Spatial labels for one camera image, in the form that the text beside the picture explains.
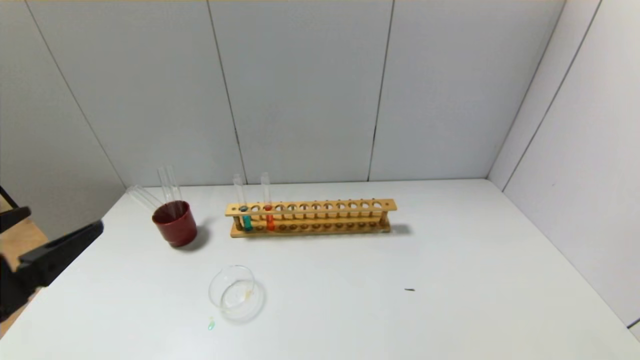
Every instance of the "white table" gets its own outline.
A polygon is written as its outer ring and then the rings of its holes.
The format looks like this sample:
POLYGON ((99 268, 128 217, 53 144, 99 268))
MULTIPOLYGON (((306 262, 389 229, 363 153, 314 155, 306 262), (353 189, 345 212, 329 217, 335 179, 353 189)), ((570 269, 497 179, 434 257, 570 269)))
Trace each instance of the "white table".
MULTIPOLYGON (((125 196, 104 217, 104 234, 0 341, 0 358, 640 359, 635 337, 488 181, 272 193, 391 197, 399 211, 389 213, 391 234, 232 239, 223 211, 233 188, 183 188, 208 241, 176 250, 125 196), (231 264, 251 268, 267 292, 244 325, 207 298, 212 276, 231 264)), ((260 196, 259 186, 248 189, 250 200, 260 196)))

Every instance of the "test tube with green liquid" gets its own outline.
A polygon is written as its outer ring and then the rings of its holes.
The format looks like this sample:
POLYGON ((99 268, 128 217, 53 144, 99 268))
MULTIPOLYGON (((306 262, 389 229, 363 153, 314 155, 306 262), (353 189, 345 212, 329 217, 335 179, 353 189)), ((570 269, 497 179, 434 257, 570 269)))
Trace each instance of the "test tube with green liquid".
MULTIPOLYGON (((238 204, 240 208, 238 210, 244 212, 249 211, 249 207, 246 205, 246 195, 244 194, 244 184, 242 181, 242 177, 240 174, 234 175, 234 186, 236 188, 236 195, 238 196, 238 204)), ((242 220, 244 222, 244 230, 251 231, 253 230, 253 226, 251 226, 251 215, 243 215, 242 220)))

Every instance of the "dark red container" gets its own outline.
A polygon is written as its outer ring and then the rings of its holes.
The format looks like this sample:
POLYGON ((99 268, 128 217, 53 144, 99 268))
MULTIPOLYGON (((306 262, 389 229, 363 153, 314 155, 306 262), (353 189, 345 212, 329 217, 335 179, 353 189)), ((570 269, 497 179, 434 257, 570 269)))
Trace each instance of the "dark red container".
POLYGON ((156 209, 151 220, 172 247, 185 246, 198 234, 191 208, 186 201, 173 201, 162 205, 156 209))

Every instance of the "white wall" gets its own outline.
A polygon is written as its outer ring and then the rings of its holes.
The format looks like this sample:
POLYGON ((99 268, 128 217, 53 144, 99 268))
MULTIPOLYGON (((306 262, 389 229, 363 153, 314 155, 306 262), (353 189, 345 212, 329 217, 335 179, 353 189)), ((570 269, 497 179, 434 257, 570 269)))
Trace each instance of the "white wall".
POLYGON ((0 1, 0 183, 50 240, 124 193, 22 1, 0 1))
POLYGON ((505 189, 625 324, 640 317, 639 13, 602 2, 505 189))
POLYGON ((600 0, 567 0, 544 58, 488 179, 504 190, 551 105, 600 0))
POLYGON ((563 1, 396 1, 371 180, 486 177, 563 1))
POLYGON ((80 107, 126 185, 242 173, 204 1, 29 2, 80 107))
POLYGON ((367 180, 391 3, 211 1, 250 183, 367 180))

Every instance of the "wooden test tube rack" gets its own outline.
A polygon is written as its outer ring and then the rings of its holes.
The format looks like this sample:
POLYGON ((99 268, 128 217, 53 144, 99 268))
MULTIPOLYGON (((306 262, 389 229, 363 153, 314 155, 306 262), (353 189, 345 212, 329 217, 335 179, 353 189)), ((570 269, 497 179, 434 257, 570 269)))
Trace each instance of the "wooden test tube rack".
POLYGON ((303 236, 333 234, 388 233, 389 211, 397 210, 393 199, 273 202, 266 211, 264 203, 249 202, 247 211, 240 204, 229 204, 226 217, 234 218, 232 238, 261 236, 303 236), (267 230, 266 215, 273 215, 275 230, 267 230), (251 216, 253 229, 244 230, 242 218, 251 216))

